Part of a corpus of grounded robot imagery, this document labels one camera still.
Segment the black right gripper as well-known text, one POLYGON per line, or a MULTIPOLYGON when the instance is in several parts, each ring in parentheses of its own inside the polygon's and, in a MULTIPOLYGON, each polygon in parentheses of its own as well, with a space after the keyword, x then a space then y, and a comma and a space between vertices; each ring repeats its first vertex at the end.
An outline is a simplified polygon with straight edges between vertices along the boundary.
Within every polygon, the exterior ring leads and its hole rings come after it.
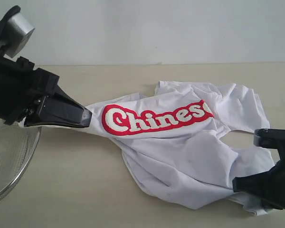
POLYGON ((232 181, 234 192, 245 192, 259 198, 266 209, 285 209, 285 130, 256 129, 253 143, 257 147, 275 149, 280 161, 269 171, 232 181))

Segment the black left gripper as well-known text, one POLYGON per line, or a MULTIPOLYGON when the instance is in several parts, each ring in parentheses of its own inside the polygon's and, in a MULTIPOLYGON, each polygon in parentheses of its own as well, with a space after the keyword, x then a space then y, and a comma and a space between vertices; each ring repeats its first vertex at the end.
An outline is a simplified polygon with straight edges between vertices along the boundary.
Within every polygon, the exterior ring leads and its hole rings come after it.
POLYGON ((11 125, 26 116, 25 127, 89 127, 92 112, 57 85, 59 76, 42 68, 34 69, 34 66, 24 57, 14 62, 0 56, 0 119, 11 125), (29 114, 34 101, 40 98, 40 103, 29 114))

